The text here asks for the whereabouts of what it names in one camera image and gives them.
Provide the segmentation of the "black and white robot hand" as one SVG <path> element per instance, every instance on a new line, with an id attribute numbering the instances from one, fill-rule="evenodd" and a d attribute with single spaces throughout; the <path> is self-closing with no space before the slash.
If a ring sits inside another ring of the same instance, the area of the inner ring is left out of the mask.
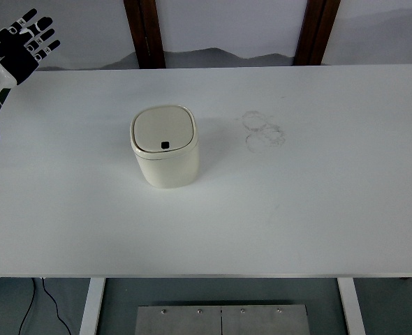
<path id="1" fill-rule="evenodd" d="M 33 21 L 32 8 L 9 27 L 0 30 L 0 91 L 22 84 L 49 54 L 60 46 L 52 40 L 51 17 Z"/>

